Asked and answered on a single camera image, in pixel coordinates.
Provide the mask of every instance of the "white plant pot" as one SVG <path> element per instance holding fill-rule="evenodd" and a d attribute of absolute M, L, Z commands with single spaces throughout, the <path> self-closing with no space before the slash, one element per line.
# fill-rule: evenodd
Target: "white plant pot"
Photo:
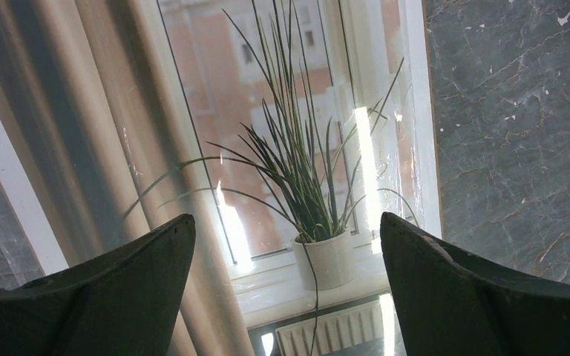
<path fill-rule="evenodd" d="M 297 243 L 292 241 L 292 248 L 296 258 L 298 272 L 303 281 L 303 288 L 315 291 L 315 281 L 309 266 L 309 261 L 318 278 L 318 290 L 337 288 L 351 280 L 355 276 L 355 257 L 353 246 L 350 242 L 350 229 L 332 239 L 319 243 Z M 305 254 L 307 248 L 309 259 Z"/>

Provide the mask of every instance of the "potted plant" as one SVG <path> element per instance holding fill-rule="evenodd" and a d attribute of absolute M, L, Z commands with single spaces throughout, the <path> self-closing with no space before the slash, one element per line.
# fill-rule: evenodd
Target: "potted plant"
<path fill-rule="evenodd" d="M 302 32 L 298 24 L 298 14 L 292 0 L 277 3 L 272 0 L 275 15 L 269 18 L 269 29 L 266 30 L 256 8 L 255 0 L 252 6 L 255 14 L 261 45 L 252 46 L 245 34 L 235 24 L 230 15 L 224 11 L 235 29 L 249 46 L 261 72 L 269 86 L 274 103 L 270 110 L 266 100 L 262 100 L 263 115 L 269 129 L 269 137 L 260 135 L 252 126 L 243 125 L 246 136 L 240 136 L 253 156 L 246 156 L 225 146 L 209 142 L 226 152 L 228 156 L 206 156 L 188 162 L 181 162 L 176 169 L 181 170 L 187 165 L 210 159 L 228 160 L 248 165 L 257 171 L 266 183 L 276 205 L 269 204 L 251 194 L 231 188 L 219 187 L 221 191 L 241 194 L 272 209 L 291 223 L 297 235 L 292 236 L 292 249 L 298 270 L 303 280 L 303 286 L 309 290 L 332 289 L 341 286 L 353 278 L 353 248 L 350 242 L 348 222 L 356 206 L 364 199 L 351 197 L 353 186 L 361 157 L 352 167 L 348 182 L 347 202 L 338 206 L 335 192 L 335 168 L 344 154 L 345 145 L 356 135 L 356 128 L 350 130 L 336 149 L 330 149 L 330 125 L 322 130 L 315 117 L 314 96 L 311 94 L 309 71 L 304 47 L 301 48 L 301 60 L 295 63 L 292 58 L 292 43 L 302 43 Z M 297 80 L 302 83 L 302 93 L 299 93 Z M 375 129 L 382 116 L 385 103 L 396 82 L 396 76 L 384 98 L 368 110 L 375 117 L 372 130 Z M 299 99 L 304 99 L 304 105 L 299 105 Z M 165 179 L 172 171 L 161 176 L 141 197 L 147 194 L 158 182 Z M 323 187 L 327 187 L 325 199 Z M 175 197 L 179 199 L 196 191 L 214 190 L 217 188 L 201 188 Z M 411 207 L 401 195 L 403 202 Z"/>

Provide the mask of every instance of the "window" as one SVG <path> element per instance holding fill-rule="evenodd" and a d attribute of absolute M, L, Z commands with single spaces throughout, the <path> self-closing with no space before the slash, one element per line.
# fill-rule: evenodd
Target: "window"
<path fill-rule="evenodd" d="M 248 46 L 247 44 L 242 44 L 241 45 L 241 51 L 243 52 L 243 63 L 244 64 L 249 64 L 254 62 L 255 57 L 252 56 L 252 51 L 250 50 L 250 46 Z"/>
<path fill-rule="evenodd" d="M 266 25 L 272 2 L 256 3 Z M 295 48 L 292 57 L 300 58 L 304 49 L 316 116 L 325 122 L 332 119 L 330 145 L 335 149 L 343 134 L 355 124 L 353 109 L 374 106 L 386 93 L 397 71 L 404 52 L 398 3 L 386 0 L 366 1 L 365 5 L 359 1 L 344 1 L 341 6 L 337 1 L 327 0 L 296 0 L 295 3 L 301 37 L 292 39 Z M 221 8 L 228 12 L 236 27 Z M 260 134 L 268 136 L 262 100 L 267 101 L 271 111 L 274 105 L 259 67 L 264 59 L 260 53 L 255 58 L 251 51 L 260 47 L 260 40 L 249 1 L 244 5 L 238 1 L 183 5 L 173 12 L 163 11 L 163 19 L 203 154 L 226 154 L 207 142 L 251 154 L 238 137 L 244 136 L 241 124 L 253 125 Z M 351 197 L 347 196 L 350 165 L 360 156 L 359 147 L 349 144 L 344 159 L 340 160 L 338 204 L 368 194 L 371 198 L 366 201 L 374 198 L 376 206 L 376 215 L 368 214 L 371 209 L 367 211 L 365 204 L 358 206 L 351 222 L 355 245 L 370 244 L 380 211 L 410 215 L 392 193 L 364 188 L 366 180 L 372 180 L 377 188 L 401 191 L 415 211 L 419 211 L 417 204 L 422 201 L 414 178 L 415 133 L 411 128 L 409 73 L 405 68 L 404 72 L 384 110 L 386 119 L 371 137 L 370 149 L 374 154 L 370 154 L 367 161 L 372 168 L 358 173 Z M 303 100 L 301 93 L 301 106 L 304 106 Z M 302 111 L 301 115 L 305 116 L 305 110 Z M 213 186 L 244 191 L 275 204 L 276 198 L 270 189 L 247 166 L 211 161 L 207 169 Z M 233 279 L 292 263 L 288 248 L 296 232 L 287 221 L 246 197 L 228 192 L 218 194 L 220 207 L 225 206 L 226 211 L 223 220 L 224 225 L 228 225 L 225 226 L 228 242 L 223 244 L 223 250 L 230 254 Z M 238 268 L 248 263 L 251 268 Z"/>

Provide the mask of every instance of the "curtain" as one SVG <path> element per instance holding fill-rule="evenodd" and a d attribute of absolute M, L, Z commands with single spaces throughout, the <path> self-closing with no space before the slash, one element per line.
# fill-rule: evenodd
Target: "curtain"
<path fill-rule="evenodd" d="M 195 214 L 170 354 L 253 354 L 213 194 L 162 205 L 211 186 L 204 166 L 142 195 L 176 162 L 200 156 L 156 1 L 0 0 L 0 118 L 70 266 Z"/>

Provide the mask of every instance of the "white radiator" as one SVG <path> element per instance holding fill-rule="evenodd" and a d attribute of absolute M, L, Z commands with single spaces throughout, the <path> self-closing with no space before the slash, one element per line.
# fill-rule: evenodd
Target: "white radiator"
<path fill-rule="evenodd" d="M 281 354 L 308 356 L 313 326 L 311 318 L 276 329 Z M 384 337 L 384 327 L 381 306 L 376 300 L 320 316 L 312 355 L 325 355 L 380 337 Z"/>

